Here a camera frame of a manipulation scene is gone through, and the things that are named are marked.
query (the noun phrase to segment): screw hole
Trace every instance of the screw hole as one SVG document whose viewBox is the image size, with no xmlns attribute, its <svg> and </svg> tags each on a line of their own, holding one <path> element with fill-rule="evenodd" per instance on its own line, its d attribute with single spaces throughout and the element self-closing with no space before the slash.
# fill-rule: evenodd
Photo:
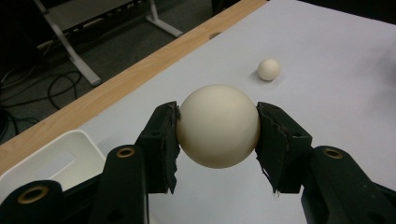
<svg viewBox="0 0 396 224">
<path fill-rule="evenodd" d="M 367 217 L 370 218 L 370 220 L 372 220 L 375 223 L 379 223 L 379 224 L 386 223 L 385 218 L 376 212 L 367 212 Z"/>
<path fill-rule="evenodd" d="M 119 209 L 115 209 L 107 215 L 107 220 L 109 222 L 117 222 L 117 221 L 122 220 L 123 217 L 124 217 L 124 214 Z"/>
<path fill-rule="evenodd" d="M 342 159 L 343 154 L 339 152 L 338 150 L 332 149 L 332 148 L 326 148 L 324 149 L 324 154 L 328 157 L 331 157 L 333 159 Z"/>
<path fill-rule="evenodd" d="M 42 199 L 48 193 L 49 188 L 46 186 L 35 186 L 26 190 L 23 194 L 18 197 L 18 203 L 28 204 L 34 203 Z"/>
<path fill-rule="evenodd" d="M 130 156 L 132 156 L 132 155 L 134 155 L 134 149 L 131 148 L 131 147 L 122 148 L 122 149 L 120 149 L 120 150 L 117 152 L 117 156 L 118 156 L 119 158 L 127 158 L 127 157 L 130 157 Z"/>
</svg>

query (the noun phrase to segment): white tray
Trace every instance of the white tray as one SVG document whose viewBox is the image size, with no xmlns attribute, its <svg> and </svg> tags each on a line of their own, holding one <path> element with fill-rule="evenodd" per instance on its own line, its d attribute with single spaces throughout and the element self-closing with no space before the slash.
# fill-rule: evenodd
<svg viewBox="0 0 396 224">
<path fill-rule="evenodd" d="M 62 134 L 0 176 L 0 203 L 35 180 L 58 181 L 63 190 L 102 173 L 105 156 L 83 131 Z"/>
</svg>

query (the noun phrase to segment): white ball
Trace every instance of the white ball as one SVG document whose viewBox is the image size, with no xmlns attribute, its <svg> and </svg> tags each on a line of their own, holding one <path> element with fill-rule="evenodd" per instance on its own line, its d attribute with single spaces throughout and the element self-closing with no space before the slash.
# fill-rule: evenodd
<svg viewBox="0 0 396 224">
<path fill-rule="evenodd" d="M 259 67 L 257 68 L 257 73 L 260 78 L 266 81 L 272 81 L 279 76 L 280 64 L 275 59 L 265 59 L 260 62 Z"/>
<path fill-rule="evenodd" d="M 202 87 L 187 97 L 179 112 L 177 140 L 203 166 L 236 165 L 257 144 L 259 113 L 240 90 L 225 85 Z"/>
</svg>

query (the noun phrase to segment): small white ball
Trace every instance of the small white ball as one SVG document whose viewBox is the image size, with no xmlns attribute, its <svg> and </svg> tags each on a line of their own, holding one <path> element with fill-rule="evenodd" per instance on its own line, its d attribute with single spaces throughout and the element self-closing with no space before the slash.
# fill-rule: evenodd
<svg viewBox="0 0 396 224">
<path fill-rule="evenodd" d="M 266 81 L 272 81 L 279 76 L 280 64 L 275 59 L 265 59 L 260 62 L 259 67 L 257 68 L 257 73 L 260 78 Z"/>
</svg>

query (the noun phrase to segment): wooden table edge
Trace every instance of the wooden table edge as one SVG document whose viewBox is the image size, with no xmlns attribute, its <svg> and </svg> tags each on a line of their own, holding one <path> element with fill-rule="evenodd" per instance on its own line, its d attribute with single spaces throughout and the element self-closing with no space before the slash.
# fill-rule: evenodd
<svg viewBox="0 0 396 224">
<path fill-rule="evenodd" d="M 155 51 L 62 110 L 0 146 L 0 175 L 62 133 L 94 118 L 122 97 L 161 73 L 193 50 L 263 6 L 266 0 L 242 0 Z"/>
</svg>

